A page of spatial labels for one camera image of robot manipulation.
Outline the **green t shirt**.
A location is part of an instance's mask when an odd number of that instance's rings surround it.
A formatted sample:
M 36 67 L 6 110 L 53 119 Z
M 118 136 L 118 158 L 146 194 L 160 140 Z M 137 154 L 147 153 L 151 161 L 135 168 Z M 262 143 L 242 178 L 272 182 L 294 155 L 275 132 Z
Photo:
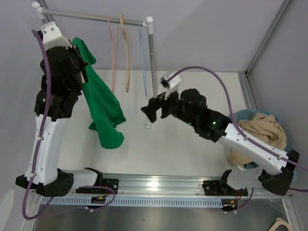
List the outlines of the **green t shirt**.
M 120 103 L 93 69 L 92 65 L 96 63 L 96 58 L 85 42 L 75 37 L 72 43 L 77 47 L 83 61 L 88 63 L 85 67 L 88 82 L 83 83 L 83 95 L 93 120 L 89 129 L 98 132 L 101 147 L 105 149 L 119 148 L 124 142 L 124 135 L 117 131 L 116 127 L 126 122 Z

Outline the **pink wire hanger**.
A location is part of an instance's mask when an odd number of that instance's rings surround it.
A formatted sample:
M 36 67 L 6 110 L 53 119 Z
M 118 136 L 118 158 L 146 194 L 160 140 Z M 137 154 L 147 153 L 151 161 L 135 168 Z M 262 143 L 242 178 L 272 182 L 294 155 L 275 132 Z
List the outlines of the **pink wire hanger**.
M 111 18 L 108 17 L 108 26 L 109 26 L 109 35 L 111 39 L 111 64 L 112 64 L 112 82 L 111 82 L 111 91 L 115 91 L 115 78 L 116 78 L 116 65 L 117 65 L 117 54 L 119 46 L 119 27 L 116 28 L 115 33 L 112 33 L 111 29 Z

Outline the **blue wire hanger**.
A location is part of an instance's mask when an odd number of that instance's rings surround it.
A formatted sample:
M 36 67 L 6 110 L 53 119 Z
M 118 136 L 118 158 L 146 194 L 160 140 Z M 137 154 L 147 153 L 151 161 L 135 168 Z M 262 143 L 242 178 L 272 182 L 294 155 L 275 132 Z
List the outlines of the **blue wire hanger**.
M 142 25 L 143 25 L 143 23 L 141 21 L 138 21 L 143 87 L 144 87 L 145 97 L 147 97 L 147 77 L 146 77 L 146 66 L 145 66 L 145 52 L 144 52 L 144 43 L 143 43 L 143 33 L 141 31 Z

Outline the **beige wooden hanger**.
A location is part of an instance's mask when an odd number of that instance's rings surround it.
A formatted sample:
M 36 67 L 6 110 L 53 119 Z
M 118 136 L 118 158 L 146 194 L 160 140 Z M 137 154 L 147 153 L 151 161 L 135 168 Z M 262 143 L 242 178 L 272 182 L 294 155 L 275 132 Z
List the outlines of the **beige wooden hanger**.
M 122 30 L 122 35 L 125 42 L 125 55 L 126 55 L 126 78 L 125 78 L 125 89 L 126 93 L 129 92 L 129 86 L 130 86 L 130 71 L 131 71 L 131 65 L 130 65 L 130 42 L 128 37 L 128 29 L 124 27 L 124 16 L 121 14 L 120 16 L 120 25 Z

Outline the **grey blue t shirt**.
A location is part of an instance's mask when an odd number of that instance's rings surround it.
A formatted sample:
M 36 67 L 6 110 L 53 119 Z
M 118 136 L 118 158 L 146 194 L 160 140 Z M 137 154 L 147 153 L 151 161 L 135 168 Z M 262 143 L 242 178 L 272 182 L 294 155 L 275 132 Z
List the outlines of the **grey blue t shirt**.
M 236 122 L 238 123 L 239 120 L 241 120 L 241 119 L 249 119 L 255 113 L 263 113 L 263 114 L 267 114 L 267 115 L 273 115 L 273 116 L 275 116 L 275 119 L 277 120 L 279 125 L 282 126 L 280 116 L 278 116 L 277 114 L 270 113 L 268 111 L 264 111 L 264 110 L 243 109 L 243 110 L 235 112 L 234 118 L 235 118 Z M 292 149 L 291 143 L 289 142 L 289 140 L 287 138 L 287 148 L 284 151 L 288 152 L 291 149 Z M 232 151 L 232 153 L 227 157 L 227 161 L 232 166 L 238 166 L 238 165 L 244 165 L 244 164 L 252 163 L 255 168 L 258 167 L 258 164 L 255 163 L 251 158 L 247 157 L 243 153 L 236 151 L 236 150 Z

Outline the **beige t shirt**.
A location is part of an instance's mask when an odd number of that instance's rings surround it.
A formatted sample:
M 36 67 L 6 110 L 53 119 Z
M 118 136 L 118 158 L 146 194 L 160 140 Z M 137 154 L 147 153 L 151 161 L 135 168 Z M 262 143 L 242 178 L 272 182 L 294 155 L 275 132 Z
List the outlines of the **beige t shirt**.
M 249 119 L 239 120 L 238 126 L 274 148 L 287 148 L 287 136 L 273 115 L 255 113 Z

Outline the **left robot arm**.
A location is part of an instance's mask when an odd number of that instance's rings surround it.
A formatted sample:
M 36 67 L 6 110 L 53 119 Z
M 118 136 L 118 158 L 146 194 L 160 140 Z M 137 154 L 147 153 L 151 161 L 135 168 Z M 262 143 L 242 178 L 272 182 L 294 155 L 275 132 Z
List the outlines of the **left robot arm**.
M 35 190 L 44 197 L 61 197 L 70 191 L 86 194 L 117 193 L 118 180 L 105 179 L 103 173 L 86 167 L 82 170 L 61 170 L 58 158 L 65 129 L 73 107 L 81 95 L 85 67 L 74 47 L 56 46 L 46 50 L 49 70 L 40 62 L 44 74 L 36 96 L 36 136 L 32 158 L 25 174 L 16 185 Z

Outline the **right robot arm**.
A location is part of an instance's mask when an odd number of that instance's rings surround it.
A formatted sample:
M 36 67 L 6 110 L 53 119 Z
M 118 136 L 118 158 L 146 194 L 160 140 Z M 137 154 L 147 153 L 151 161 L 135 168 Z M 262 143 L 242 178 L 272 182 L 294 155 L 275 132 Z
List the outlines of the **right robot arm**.
M 151 98 L 141 110 L 152 123 L 157 120 L 157 110 L 162 111 L 161 118 L 172 115 L 192 126 L 200 137 L 239 151 L 258 165 L 253 169 L 226 170 L 219 182 L 223 194 L 262 187 L 284 196 L 290 189 L 299 153 L 273 148 L 244 131 L 239 132 L 229 117 L 207 107 L 206 98 L 198 90 L 188 89 L 181 94 L 161 93 Z

